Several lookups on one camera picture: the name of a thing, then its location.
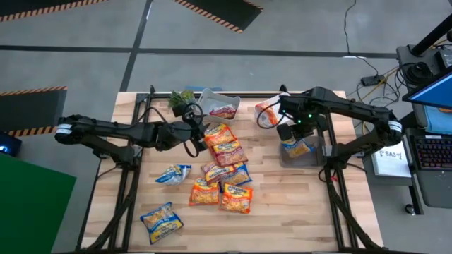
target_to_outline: green mat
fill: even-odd
[[[0,155],[2,253],[51,253],[76,178]]]

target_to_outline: gray floor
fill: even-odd
[[[352,0],[253,0],[265,11],[241,35],[170,0],[154,0],[141,47],[184,49],[269,49],[345,52],[343,16]],[[0,44],[132,47],[145,0],[111,0],[61,13],[0,23]],[[347,31],[352,52],[395,53],[416,43],[451,13],[447,0],[358,0]],[[0,51],[0,91],[67,85],[65,115],[109,119],[129,54]],[[368,59],[381,73],[395,59]],[[180,90],[186,85],[225,90],[291,90],[323,86],[355,90],[374,71],[359,59],[280,56],[139,54],[128,91]],[[363,88],[365,95],[371,88]],[[371,97],[380,96],[377,90]],[[390,108],[402,117],[411,110]],[[73,250],[92,188],[98,159],[81,146],[57,144],[51,135],[23,139],[20,157],[78,177],[54,252]],[[403,211],[408,189],[371,186],[385,246],[393,250],[450,253],[452,211],[425,207],[425,215]]]

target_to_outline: keyboard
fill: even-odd
[[[421,170],[452,171],[452,138],[415,137]]]

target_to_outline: green plant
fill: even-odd
[[[183,92],[171,91],[171,95],[168,99],[168,107],[173,108],[179,106],[180,104],[188,104],[196,102],[193,91],[185,90]]]

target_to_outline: wooden table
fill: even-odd
[[[342,91],[337,94],[345,96]],[[112,121],[130,123],[135,98],[135,92],[119,93]],[[280,166],[280,141],[276,130],[262,130],[255,124],[253,108],[260,101],[263,99],[242,99],[237,120],[231,127],[249,158],[248,168],[253,181],[247,186],[254,188],[251,213],[219,211],[218,205],[188,206],[194,179],[201,175],[200,166],[213,159],[209,152],[202,152],[199,157],[193,159],[185,153],[182,145],[166,152],[146,149],[143,154],[129,251],[337,250],[326,185],[317,177],[320,169],[288,169]],[[152,105],[157,107],[168,121],[174,120],[166,99],[153,99]],[[350,118],[332,114],[332,119],[338,143],[347,143],[356,138]],[[159,120],[157,114],[150,114],[150,121]],[[116,144],[125,144],[125,140],[109,140]],[[360,160],[352,159],[350,162],[362,166]],[[154,182],[164,169],[176,163],[193,165],[188,179],[179,186],[165,186]],[[104,161],[100,166],[100,173],[113,166],[113,162]],[[120,169],[116,169],[98,180],[82,246],[89,246],[111,219],[120,172]],[[344,170],[344,175],[353,215],[373,241],[382,245],[365,173],[348,167]],[[148,232],[139,217],[169,201],[173,202],[174,211],[180,216],[184,227],[150,245]],[[343,218],[341,224],[347,244],[349,241]]]

